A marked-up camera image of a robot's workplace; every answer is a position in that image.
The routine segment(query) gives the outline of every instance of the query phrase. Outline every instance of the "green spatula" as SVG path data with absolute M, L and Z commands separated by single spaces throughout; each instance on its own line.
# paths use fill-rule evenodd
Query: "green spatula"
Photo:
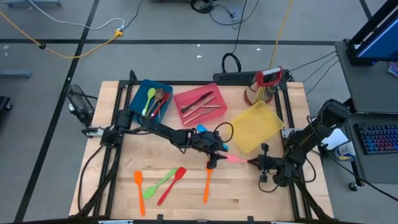
M 156 189 L 162 185 L 167 179 L 169 179 L 171 176 L 175 174 L 177 171 L 177 168 L 172 169 L 159 183 L 157 183 L 155 186 L 149 187 L 148 189 L 145 190 L 144 192 L 144 199 L 150 199 L 152 196 L 155 195 Z

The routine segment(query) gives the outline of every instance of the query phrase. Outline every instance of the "black clamp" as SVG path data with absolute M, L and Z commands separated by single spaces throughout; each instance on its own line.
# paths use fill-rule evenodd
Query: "black clamp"
M 156 224 L 163 224 L 163 215 L 162 214 L 157 215 Z
M 137 81 L 137 76 L 133 70 L 130 70 L 129 84 L 132 85 L 132 84 L 134 84 L 135 81 Z
M 248 217 L 248 224 L 254 224 L 254 218 Z
M 100 141 L 100 145 L 106 147 L 119 147 L 123 142 L 123 134 L 111 130 L 110 127 L 104 129 L 104 133 L 102 134 L 102 138 Z

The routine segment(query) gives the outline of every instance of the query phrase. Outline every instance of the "orange spoon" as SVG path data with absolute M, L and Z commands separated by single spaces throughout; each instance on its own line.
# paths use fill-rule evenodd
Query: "orange spoon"
M 206 187 L 205 187 L 205 194 L 203 195 L 203 203 L 207 203 L 207 200 L 209 199 L 209 187 L 210 187 L 210 179 L 211 179 L 211 173 L 213 170 L 209 170 L 206 168 L 207 171 L 207 179 L 206 179 Z
M 141 189 L 141 184 L 142 184 L 142 172 L 141 171 L 135 171 L 134 172 L 134 180 L 136 181 L 136 184 L 138 185 L 138 194 L 139 194 L 139 210 L 141 211 L 141 215 L 144 217 L 145 216 L 145 207 L 144 207 L 144 199 L 142 198 L 142 189 Z

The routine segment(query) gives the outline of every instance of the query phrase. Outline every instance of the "white paper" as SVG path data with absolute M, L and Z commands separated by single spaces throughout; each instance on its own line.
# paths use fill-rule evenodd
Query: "white paper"
M 323 144 L 328 144 L 326 147 L 328 150 L 335 149 L 346 142 L 348 142 L 348 138 L 340 130 L 340 128 L 336 128 L 329 137 L 322 140 Z

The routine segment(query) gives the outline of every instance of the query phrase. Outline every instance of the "desk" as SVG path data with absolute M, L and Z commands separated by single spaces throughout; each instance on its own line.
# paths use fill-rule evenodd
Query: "desk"
M 354 128 L 358 123 L 398 123 L 398 101 L 395 95 L 386 91 L 395 89 L 398 79 L 387 71 L 388 62 L 378 62 L 372 67 L 353 67 L 346 53 L 346 44 L 336 42 L 335 47 L 351 95 L 354 108 L 351 111 L 361 112 L 352 114 L 345 125 L 356 152 L 351 163 L 353 172 L 371 183 L 398 184 L 398 154 L 366 155 L 362 140 L 358 138 Z M 363 186 L 359 179 L 355 182 L 356 185 Z
M 93 126 L 109 126 L 113 113 L 117 86 L 118 82 L 102 83 L 93 118 Z M 174 85 L 174 94 L 196 87 L 197 86 Z M 214 129 L 218 124 L 224 121 L 230 121 L 233 117 L 248 108 L 248 105 L 243 99 L 245 86 L 219 86 L 219 88 L 228 106 L 228 110 L 223 117 L 206 123 L 205 126 L 208 129 Z M 309 114 L 309 110 L 303 84 L 288 83 L 288 88 L 295 125 L 297 128 L 304 128 L 307 125 L 306 116 Z M 135 94 L 137 89 L 138 86 L 133 86 L 132 95 Z M 287 120 L 282 92 L 280 92 L 280 100 L 284 120 Z M 269 106 L 276 111 L 274 100 L 269 103 Z M 183 128 L 174 101 L 170 103 L 162 122 L 174 129 Z M 228 138 L 226 128 L 220 128 L 219 131 L 223 139 Z M 81 167 L 84 166 L 88 158 L 97 150 L 99 143 L 100 138 L 88 139 Z M 270 156 L 282 156 L 280 134 L 275 134 L 268 139 L 266 143 L 269 145 Z M 233 141 L 229 142 L 228 146 L 231 153 L 248 159 L 262 153 L 260 147 L 258 147 L 250 154 L 241 154 Z M 103 154 L 104 151 L 101 151 L 90 162 L 85 172 L 81 193 L 82 205 L 88 201 L 98 186 L 103 163 Z M 203 192 L 206 180 L 206 158 L 204 154 L 190 149 L 188 149 L 187 153 L 184 155 L 167 140 L 155 135 L 125 135 L 111 218 L 155 220 L 158 214 L 163 214 L 165 220 L 243 221 L 247 220 L 248 216 L 253 216 L 255 221 L 294 220 L 289 188 L 279 187 L 271 194 L 261 192 L 257 186 L 260 172 L 249 164 L 228 164 L 225 161 L 219 161 L 218 167 L 211 176 L 209 201 L 204 205 Z M 307 184 L 307 189 L 321 208 L 332 217 L 333 212 L 320 158 L 315 153 L 309 153 L 308 159 L 311 160 L 316 168 L 317 179 Z M 187 168 L 187 173 L 184 178 L 177 182 L 164 203 L 158 207 L 156 204 L 158 199 L 172 180 L 169 179 L 166 183 L 161 185 L 156 194 L 150 200 L 145 201 L 146 216 L 141 217 L 137 186 L 134 183 L 133 172 L 135 170 L 142 170 L 144 174 L 142 188 L 146 189 L 162 179 L 170 169 L 178 166 Z M 303 170 L 306 179 L 312 179 L 313 171 L 309 164 L 306 163 Z M 274 184 L 270 180 L 269 183 L 263 184 L 262 187 L 264 189 L 272 189 Z M 75 195 L 70 209 L 71 215 L 78 212 L 77 189 L 78 186 L 76 185 Z M 101 203 L 99 214 L 103 214 L 105 211 L 104 201 L 106 201 L 107 192 L 106 190 L 103 194 L 103 203 Z M 303 206 L 302 203 L 300 203 L 300 192 L 298 192 L 297 198 L 299 200 L 300 216 L 304 217 Z

